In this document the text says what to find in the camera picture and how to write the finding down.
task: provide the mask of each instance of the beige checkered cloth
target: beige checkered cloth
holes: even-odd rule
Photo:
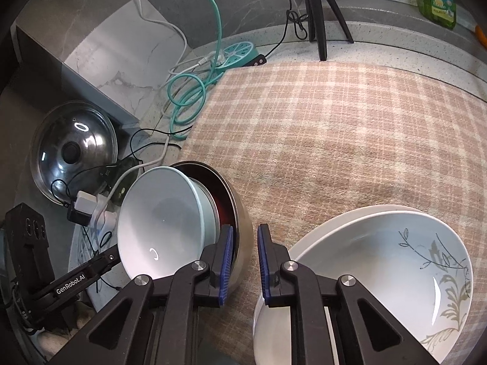
[[[418,74],[369,64],[281,63],[228,71],[180,159],[210,164],[235,186],[254,228],[290,248],[346,211],[419,208],[462,238],[473,265],[470,314],[446,364],[461,364],[487,324],[487,105]],[[207,320],[207,337],[254,362],[249,275]]]

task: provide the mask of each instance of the teal cable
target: teal cable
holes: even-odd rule
[[[223,73],[220,73],[219,75],[214,77],[215,68],[218,63],[218,55],[220,54],[220,47],[222,43],[222,19],[220,17],[220,11],[218,10],[218,6],[216,5],[215,0],[210,0],[210,3],[213,5],[213,10],[215,11],[218,30],[218,40],[216,43],[215,57],[211,62],[210,71],[204,80],[194,74],[181,73],[172,78],[167,84],[167,97],[169,98],[171,103],[174,104],[174,109],[171,114],[169,125],[169,132],[171,133],[176,131],[174,128],[175,125],[185,125],[196,119],[206,102],[206,88],[212,84],[215,84],[223,75]],[[190,78],[190,80],[195,80],[197,82],[197,85],[186,91],[179,99],[174,99],[174,97],[172,97],[171,95],[172,85],[175,81],[183,77]],[[193,104],[196,103],[199,103],[198,107],[196,108],[195,112],[193,112],[188,118],[182,120],[178,118],[181,113],[183,113],[185,110],[187,110],[189,107],[193,106]],[[173,137],[176,140],[185,140],[187,135],[175,134],[173,135]]]

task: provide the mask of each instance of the tripod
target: tripod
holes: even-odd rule
[[[327,0],[333,13],[338,19],[340,26],[342,27],[348,42],[353,43],[354,39],[350,34],[347,23],[343,18],[342,12],[335,0]],[[325,32],[325,20],[323,19],[323,7],[321,0],[304,0],[306,4],[306,12],[308,13],[308,30],[309,41],[318,41],[318,53],[320,54],[320,60],[324,61],[327,58],[326,50],[326,32]]]

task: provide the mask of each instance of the pot lid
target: pot lid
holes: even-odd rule
[[[30,167],[39,190],[61,204],[70,202],[62,181],[71,197],[78,191],[95,195],[102,189],[104,169],[94,167],[116,160],[117,140],[108,117],[91,104],[72,101],[51,110],[37,129]]]

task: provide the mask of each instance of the dish soap bottle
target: dish soap bottle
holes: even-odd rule
[[[419,11],[430,21],[453,29],[456,23],[454,0],[417,0]]]

